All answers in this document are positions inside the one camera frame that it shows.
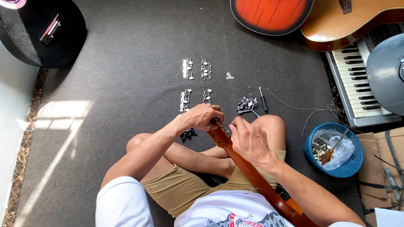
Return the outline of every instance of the gray mat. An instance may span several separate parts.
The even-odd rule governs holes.
[[[303,46],[299,31],[282,37],[250,32],[236,22],[227,0],[82,0],[77,5],[86,19],[87,40],[71,69],[49,71],[42,106],[83,100],[92,106],[73,137],[63,127],[35,129],[16,226],[93,226],[105,172],[125,154],[131,137],[155,132],[180,113],[180,93],[187,88],[193,90],[191,106],[212,89],[227,124],[244,95],[258,97],[258,86],[294,107],[324,109],[332,103],[321,56]],[[182,77],[187,57],[195,62],[193,81]],[[213,66],[210,81],[200,78],[203,57]],[[225,79],[227,72],[233,80]],[[363,217],[354,179],[327,176],[302,152],[311,130],[336,117],[330,111],[313,113],[301,136],[313,110],[293,109],[263,92],[269,114],[286,123],[286,162]],[[257,112],[265,114],[262,107]],[[39,119],[46,117],[63,118],[42,112]],[[252,113],[243,117],[255,119]],[[204,132],[198,135],[185,145],[196,151],[214,146]],[[149,204],[155,226],[172,226],[166,211],[150,198]]]

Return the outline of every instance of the black screwdriver handle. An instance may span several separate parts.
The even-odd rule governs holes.
[[[262,101],[262,106],[264,107],[264,111],[267,112],[268,108],[267,108],[267,104],[266,104],[264,96],[261,96],[261,101]]]

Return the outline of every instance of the screwdriver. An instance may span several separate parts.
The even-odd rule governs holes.
[[[264,111],[268,112],[267,102],[265,101],[265,97],[262,95],[261,87],[259,87],[259,92],[261,93],[261,101],[262,101],[262,106],[264,107]]]

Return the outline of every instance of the khaki shorts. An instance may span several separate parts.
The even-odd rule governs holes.
[[[283,161],[286,151],[276,151],[276,154]],[[219,190],[248,190],[258,193],[247,177],[236,167],[229,180],[216,187],[208,186],[195,174],[173,164],[174,168],[168,172],[146,181],[141,184],[147,193],[162,208],[168,211],[172,217],[177,217],[185,212],[198,198]],[[275,177],[259,167],[255,167],[268,183],[275,189],[278,182]]]

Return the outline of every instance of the man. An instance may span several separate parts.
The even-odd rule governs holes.
[[[223,149],[198,153],[174,143],[189,128],[218,128],[219,123],[210,123],[214,117],[223,122],[219,106],[199,104],[156,133],[133,137],[127,154],[105,174],[97,196],[96,226],[153,226],[143,188],[176,217],[176,227],[292,226],[258,194]],[[229,127],[234,151],[254,164],[273,188],[279,182],[314,223],[365,226],[334,195],[284,162],[286,129],[280,117],[261,116],[251,124],[236,117]],[[192,172],[228,181],[211,188]]]

